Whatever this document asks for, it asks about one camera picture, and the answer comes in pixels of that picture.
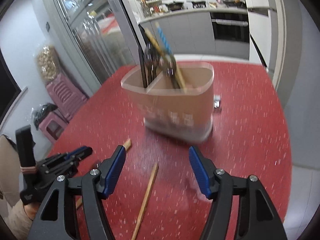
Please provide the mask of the person's left hand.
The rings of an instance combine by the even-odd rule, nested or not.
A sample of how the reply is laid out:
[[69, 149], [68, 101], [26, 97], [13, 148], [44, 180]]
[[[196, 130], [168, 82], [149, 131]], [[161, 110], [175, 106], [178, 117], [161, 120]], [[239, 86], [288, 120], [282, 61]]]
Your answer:
[[17, 239], [27, 239], [40, 205], [40, 203], [24, 205], [23, 202], [19, 200], [9, 212], [8, 217], [4, 219], [6, 225]]

